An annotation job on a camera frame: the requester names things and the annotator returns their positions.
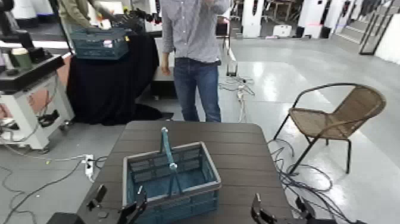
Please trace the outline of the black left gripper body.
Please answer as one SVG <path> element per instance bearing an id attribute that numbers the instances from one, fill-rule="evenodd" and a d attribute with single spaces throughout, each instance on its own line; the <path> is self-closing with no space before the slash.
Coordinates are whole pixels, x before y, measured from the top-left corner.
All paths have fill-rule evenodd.
<path id="1" fill-rule="evenodd" d="M 85 224 L 85 222 L 78 214 L 56 212 L 46 224 Z"/>

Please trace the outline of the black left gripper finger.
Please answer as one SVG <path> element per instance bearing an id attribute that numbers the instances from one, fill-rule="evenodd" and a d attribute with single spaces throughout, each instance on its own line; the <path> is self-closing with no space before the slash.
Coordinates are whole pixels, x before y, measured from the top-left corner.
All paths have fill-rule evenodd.
<path id="1" fill-rule="evenodd" d="M 100 185 L 89 197 L 89 201 L 86 204 L 88 210 L 93 210 L 94 208 L 100 207 L 102 200 L 107 193 L 107 187 L 105 185 Z"/>
<path id="2" fill-rule="evenodd" d="M 138 217 L 146 210 L 147 193 L 143 186 L 137 191 L 137 201 L 124 206 L 119 211 L 118 224 L 134 224 Z"/>

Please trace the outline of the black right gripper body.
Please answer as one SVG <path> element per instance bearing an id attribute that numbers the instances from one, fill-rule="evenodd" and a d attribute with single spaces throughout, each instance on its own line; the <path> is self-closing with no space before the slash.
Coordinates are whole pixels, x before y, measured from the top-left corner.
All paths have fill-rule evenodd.
<path id="1" fill-rule="evenodd" d="M 295 219 L 295 218 L 277 218 L 276 224 L 337 224 L 333 219 Z"/>

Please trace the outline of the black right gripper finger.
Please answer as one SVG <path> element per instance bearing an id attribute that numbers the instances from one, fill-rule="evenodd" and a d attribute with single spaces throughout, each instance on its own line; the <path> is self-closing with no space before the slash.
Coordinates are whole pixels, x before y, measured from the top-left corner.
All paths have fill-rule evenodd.
<path id="1" fill-rule="evenodd" d="M 251 206 L 251 217 L 257 224 L 276 224 L 277 219 L 275 215 L 264 210 L 261 206 L 261 196 L 259 193 L 255 193 L 254 199 Z"/>
<path id="2" fill-rule="evenodd" d="M 303 197 L 297 197 L 295 200 L 297 208 L 301 211 L 300 216 L 306 220 L 315 218 L 315 210 L 310 203 Z"/>

